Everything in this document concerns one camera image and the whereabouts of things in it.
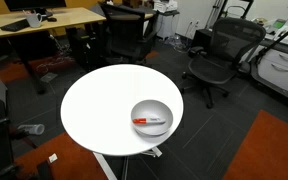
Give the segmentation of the red capped white marker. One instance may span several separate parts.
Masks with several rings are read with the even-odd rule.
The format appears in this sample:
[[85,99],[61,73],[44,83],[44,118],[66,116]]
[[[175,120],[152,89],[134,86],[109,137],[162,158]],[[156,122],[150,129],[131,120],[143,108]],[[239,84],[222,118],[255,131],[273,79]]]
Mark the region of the red capped white marker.
[[143,125],[143,124],[164,124],[165,119],[161,118],[135,118],[132,120],[133,124]]

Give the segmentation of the white bowl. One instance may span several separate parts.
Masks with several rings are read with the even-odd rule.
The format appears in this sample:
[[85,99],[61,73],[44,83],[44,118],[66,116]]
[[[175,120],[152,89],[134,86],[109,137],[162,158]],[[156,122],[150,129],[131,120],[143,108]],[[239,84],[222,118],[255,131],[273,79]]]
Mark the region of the white bowl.
[[[135,118],[161,118],[164,124],[133,124]],[[131,111],[132,126],[141,134],[149,136],[160,136],[166,133],[173,124],[173,113],[164,103],[157,100],[143,100],[138,102]]]

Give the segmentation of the black office chair back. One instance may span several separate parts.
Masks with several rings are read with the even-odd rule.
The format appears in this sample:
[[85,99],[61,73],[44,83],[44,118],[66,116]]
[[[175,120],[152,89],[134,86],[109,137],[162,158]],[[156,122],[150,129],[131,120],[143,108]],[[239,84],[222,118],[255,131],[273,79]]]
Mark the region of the black office chair back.
[[144,28],[145,13],[100,2],[107,23],[106,60],[111,64],[144,64],[156,37],[153,15]]

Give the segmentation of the white table base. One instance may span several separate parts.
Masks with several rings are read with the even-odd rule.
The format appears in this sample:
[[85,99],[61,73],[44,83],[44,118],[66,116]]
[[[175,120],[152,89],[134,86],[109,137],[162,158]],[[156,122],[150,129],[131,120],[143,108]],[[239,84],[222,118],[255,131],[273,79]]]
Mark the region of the white table base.
[[109,157],[94,152],[93,155],[102,168],[108,180],[127,180],[129,157]]

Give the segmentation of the black mesh office chair right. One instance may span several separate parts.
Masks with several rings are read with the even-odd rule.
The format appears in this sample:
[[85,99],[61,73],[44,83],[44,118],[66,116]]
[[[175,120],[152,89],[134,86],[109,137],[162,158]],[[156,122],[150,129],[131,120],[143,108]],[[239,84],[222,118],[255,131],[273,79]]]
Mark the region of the black mesh office chair right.
[[207,108],[214,106],[210,88],[214,87],[227,97],[230,92],[221,87],[233,79],[242,67],[241,58],[256,47],[265,37],[266,30],[252,21],[239,18],[221,18],[215,22],[207,49],[192,47],[189,73],[182,78],[192,77],[201,82],[201,91],[206,91]]

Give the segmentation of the black computer tower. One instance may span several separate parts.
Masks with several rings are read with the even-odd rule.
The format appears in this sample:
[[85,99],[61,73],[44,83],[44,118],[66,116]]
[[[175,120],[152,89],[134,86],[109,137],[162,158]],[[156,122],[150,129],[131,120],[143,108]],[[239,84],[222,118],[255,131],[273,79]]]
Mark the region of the black computer tower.
[[75,61],[87,72],[96,69],[98,53],[95,34],[75,27],[66,28],[66,34]]

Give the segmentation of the light wooden desk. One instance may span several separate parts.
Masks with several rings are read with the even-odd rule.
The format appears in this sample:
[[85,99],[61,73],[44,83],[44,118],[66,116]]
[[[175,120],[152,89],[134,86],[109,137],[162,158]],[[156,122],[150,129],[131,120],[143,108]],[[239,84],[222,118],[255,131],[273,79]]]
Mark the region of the light wooden desk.
[[24,20],[26,18],[25,13],[9,13],[0,15],[0,38],[7,38],[17,55],[21,59],[27,73],[30,75],[34,88],[38,94],[43,94],[46,89],[41,83],[35,71],[29,64],[30,58],[20,52],[18,37],[25,34],[32,34],[41,31],[48,31],[49,29],[56,29],[68,26],[83,25],[87,30],[90,30],[91,25],[96,22],[103,22],[106,20],[105,17],[87,10],[84,7],[77,8],[63,8],[53,11],[52,15],[39,15],[40,20],[39,27],[26,27],[16,32],[4,31],[1,29],[2,26],[7,24],[13,24],[17,21]]

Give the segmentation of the clear plastic bottle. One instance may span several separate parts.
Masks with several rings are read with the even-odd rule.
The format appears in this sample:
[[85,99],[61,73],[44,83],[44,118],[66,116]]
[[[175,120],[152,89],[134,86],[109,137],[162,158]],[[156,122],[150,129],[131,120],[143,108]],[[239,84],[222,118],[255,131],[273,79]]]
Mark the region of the clear plastic bottle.
[[30,135],[42,135],[45,130],[45,126],[43,124],[27,124],[20,125],[18,129],[24,130]]

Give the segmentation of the small white card on floor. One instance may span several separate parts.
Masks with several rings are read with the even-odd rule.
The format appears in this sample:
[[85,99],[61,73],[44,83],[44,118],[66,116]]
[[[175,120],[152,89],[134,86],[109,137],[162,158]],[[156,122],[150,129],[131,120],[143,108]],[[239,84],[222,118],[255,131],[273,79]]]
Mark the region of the small white card on floor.
[[55,153],[53,153],[51,156],[49,156],[49,162],[50,163],[53,163],[54,161],[56,161],[58,158],[57,158],[57,155]]

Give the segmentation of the black computer mouse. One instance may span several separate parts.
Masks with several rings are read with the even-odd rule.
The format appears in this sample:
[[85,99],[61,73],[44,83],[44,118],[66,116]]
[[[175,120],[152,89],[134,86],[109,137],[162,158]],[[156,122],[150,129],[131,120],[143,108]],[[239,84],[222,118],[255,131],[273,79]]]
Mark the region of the black computer mouse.
[[53,18],[53,17],[50,17],[50,18],[47,18],[47,21],[48,21],[48,22],[56,22],[57,19],[56,19],[56,18]]

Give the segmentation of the white mug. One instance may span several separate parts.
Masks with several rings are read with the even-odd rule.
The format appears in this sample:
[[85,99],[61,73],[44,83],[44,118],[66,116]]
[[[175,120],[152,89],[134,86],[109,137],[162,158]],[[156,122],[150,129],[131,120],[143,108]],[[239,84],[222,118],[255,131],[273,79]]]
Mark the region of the white mug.
[[26,13],[25,16],[30,27],[38,28],[41,26],[42,15],[40,13]]

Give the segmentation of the white drawer cabinet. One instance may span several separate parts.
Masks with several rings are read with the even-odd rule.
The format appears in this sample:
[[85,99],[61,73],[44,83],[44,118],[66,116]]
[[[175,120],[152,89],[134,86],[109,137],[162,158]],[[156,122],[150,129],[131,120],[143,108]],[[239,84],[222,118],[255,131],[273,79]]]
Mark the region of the white drawer cabinet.
[[270,49],[258,65],[258,74],[268,82],[288,91],[288,53]]

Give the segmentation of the black keyboard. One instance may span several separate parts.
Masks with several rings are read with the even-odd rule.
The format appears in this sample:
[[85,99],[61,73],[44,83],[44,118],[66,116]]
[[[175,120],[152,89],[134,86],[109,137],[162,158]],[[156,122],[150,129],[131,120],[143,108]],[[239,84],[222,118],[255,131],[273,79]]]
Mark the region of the black keyboard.
[[17,32],[27,27],[29,27],[29,23],[26,19],[23,19],[23,20],[19,20],[19,21],[1,26],[0,29],[3,31]]

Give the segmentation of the black monitor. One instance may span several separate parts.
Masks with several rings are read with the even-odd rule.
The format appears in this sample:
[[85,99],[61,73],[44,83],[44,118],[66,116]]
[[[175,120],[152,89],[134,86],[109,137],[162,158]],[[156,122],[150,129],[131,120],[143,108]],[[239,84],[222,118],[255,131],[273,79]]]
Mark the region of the black monitor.
[[10,11],[65,7],[65,0],[4,0]]

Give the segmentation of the black tripod pole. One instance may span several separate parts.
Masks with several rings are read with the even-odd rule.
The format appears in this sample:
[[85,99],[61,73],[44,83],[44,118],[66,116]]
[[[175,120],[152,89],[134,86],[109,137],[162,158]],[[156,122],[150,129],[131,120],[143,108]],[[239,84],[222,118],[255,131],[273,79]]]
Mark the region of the black tripod pole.
[[255,56],[255,63],[259,64],[261,61],[261,58],[266,55],[266,53],[275,47],[277,44],[279,44],[283,39],[285,39],[288,36],[288,31],[284,33],[281,37],[279,37],[276,41],[274,41],[272,44],[270,44],[268,47],[263,48],[259,51],[259,53]]

